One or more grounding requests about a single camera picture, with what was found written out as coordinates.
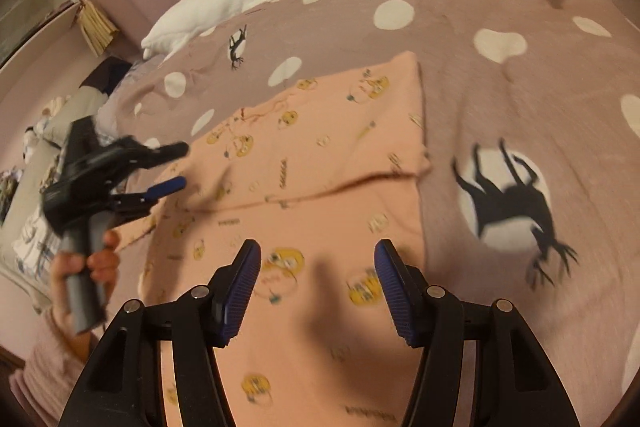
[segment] person's finger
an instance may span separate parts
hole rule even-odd
[[[115,283],[118,280],[118,270],[114,268],[95,270],[91,272],[91,279],[103,284]]]
[[[120,258],[113,250],[102,250],[90,256],[89,259],[87,259],[86,265],[91,270],[117,268],[120,265]]]
[[[49,276],[52,280],[62,280],[68,275],[80,273],[84,267],[84,256],[78,253],[60,252],[53,258]]]
[[[116,287],[116,282],[118,282],[118,270],[107,269],[95,271],[91,273],[91,278],[95,282],[101,283],[104,286],[107,302],[110,301],[111,295],[113,295],[113,290]]]
[[[115,230],[107,230],[102,238],[105,248],[115,250],[120,244],[120,236]]]

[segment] pink sleeve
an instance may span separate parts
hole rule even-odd
[[[38,338],[24,370],[10,377],[11,390],[37,426],[55,427],[83,368],[67,347],[49,309],[42,315]]]

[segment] metal screw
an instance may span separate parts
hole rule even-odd
[[[440,286],[429,286],[427,293],[434,299],[442,299],[447,294]]]
[[[513,304],[511,304],[507,299],[500,299],[495,303],[495,307],[505,313],[509,313],[513,310]]]
[[[209,288],[206,286],[196,286],[191,290],[191,297],[194,299],[202,299],[209,295]]]
[[[124,303],[124,311],[127,313],[137,312],[140,309],[140,301],[138,299],[131,299]]]

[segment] black deer print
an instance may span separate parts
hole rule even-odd
[[[546,264],[549,259],[549,249],[558,252],[562,260],[562,269],[571,275],[569,268],[569,259],[577,263],[577,253],[568,245],[560,243],[556,239],[556,230],[554,228],[553,217],[546,203],[546,198],[535,184],[539,177],[536,172],[524,161],[517,156],[513,157],[513,161],[507,152],[504,140],[500,140],[500,151],[504,163],[509,169],[513,177],[514,184],[508,185],[503,190],[496,187],[491,180],[482,175],[480,165],[479,152],[480,146],[476,144],[473,149],[474,159],[474,179],[480,187],[467,182],[458,172],[458,163],[453,159],[452,169],[455,174],[458,185],[466,191],[474,202],[476,209],[476,217],[478,220],[478,229],[476,235],[481,238],[484,229],[491,224],[500,223],[514,217],[529,217],[535,223],[531,227],[531,233],[538,245],[539,254],[534,257],[529,268],[527,269],[526,280],[532,289],[535,289],[538,282],[544,284],[545,281],[551,283],[551,277],[545,272],[542,264]],[[529,180],[524,182],[516,172],[513,162],[523,166],[528,175]]]
[[[231,57],[231,69],[234,71],[237,70],[240,67],[240,64],[244,62],[244,58],[238,57],[238,55],[236,54],[238,52],[240,44],[242,44],[246,40],[246,25],[239,31],[240,36],[238,37],[237,41],[234,39],[233,35],[231,35],[231,38],[229,39],[229,56]]]

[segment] pink blanket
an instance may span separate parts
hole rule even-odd
[[[241,334],[217,353],[238,425],[343,425],[347,409],[402,418],[420,351],[394,330],[372,264],[388,237],[424,265],[421,101],[412,53],[300,80],[197,140],[161,177],[181,172],[187,190],[124,229],[126,245],[157,224],[147,303],[207,283],[245,239],[260,243]],[[169,425],[179,425],[170,346],[162,354]]]

